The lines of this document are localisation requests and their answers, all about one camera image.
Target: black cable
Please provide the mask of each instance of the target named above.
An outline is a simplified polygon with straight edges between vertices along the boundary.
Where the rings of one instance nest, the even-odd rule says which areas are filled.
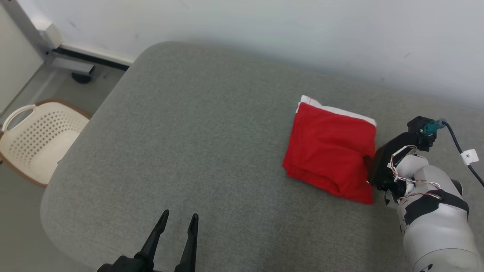
[[[457,142],[457,138],[455,138],[455,134],[454,134],[454,131],[452,130],[451,126],[446,121],[442,121],[442,124],[444,124],[449,129],[449,132],[450,132],[450,134],[452,136],[452,140],[454,140],[454,144],[457,147],[457,150],[459,150],[459,153],[462,154],[462,149],[460,148],[460,145]],[[467,167],[474,174],[474,176],[481,183],[481,185],[484,187],[484,181],[481,179],[481,177],[479,177],[479,175],[476,173],[476,171],[474,170],[474,168],[472,168],[472,166],[470,166],[470,165],[468,165]]]

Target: black baseboard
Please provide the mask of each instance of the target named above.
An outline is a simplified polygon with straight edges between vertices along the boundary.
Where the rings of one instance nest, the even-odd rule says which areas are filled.
[[[89,61],[89,62],[92,62],[92,63],[97,63],[97,64],[109,66],[109,67],[112,67],[112,68],[115,68],[115,69],[120,69],[120,70],[123,70],[123,71],[126,71],[129,68],[128,65],[119,64],[119,63],[116,63],[116,62],[113,62],[113,61],[110,61],[110,60],[104,60],[104,59],[101,59],[101,58],[97,58],[97,57],[89,56],[89,55],[86,55],[86,54],[74,52],[74,51],[63,49],[63,48],[60,48],[60,47],[53,49],[52,51],[55,52],[55,53],[61,54],[61,55],[66,55],[66,56],[69,56],[69,57],[72,57],[72,58],[76,58],[76,59],[80,59],[80,60]]]

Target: white panel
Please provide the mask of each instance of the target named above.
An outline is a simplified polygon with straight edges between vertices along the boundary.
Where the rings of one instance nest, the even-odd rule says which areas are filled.
[[[44,62],[0,5],[0,113]]]
[[[162,41],[225,44],[484,106],[482,0],[19,0],[71,48],[134,60]]]

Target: laundry basket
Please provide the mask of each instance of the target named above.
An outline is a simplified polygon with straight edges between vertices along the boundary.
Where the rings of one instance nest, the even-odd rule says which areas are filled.
[[[32,112],[12,129],[15,116]],[[3,124],[0,160],[32,183],[46,187],[72,143],[89,121],[89,116],[64,101],[42,101],[21,107]]]

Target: red fabric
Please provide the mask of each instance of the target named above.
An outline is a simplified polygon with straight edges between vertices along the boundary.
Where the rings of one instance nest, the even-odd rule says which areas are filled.
[[[290,177],[372,204],[363,158],[375,156],[375,134],[367,121],[301,103],[282,165]]]

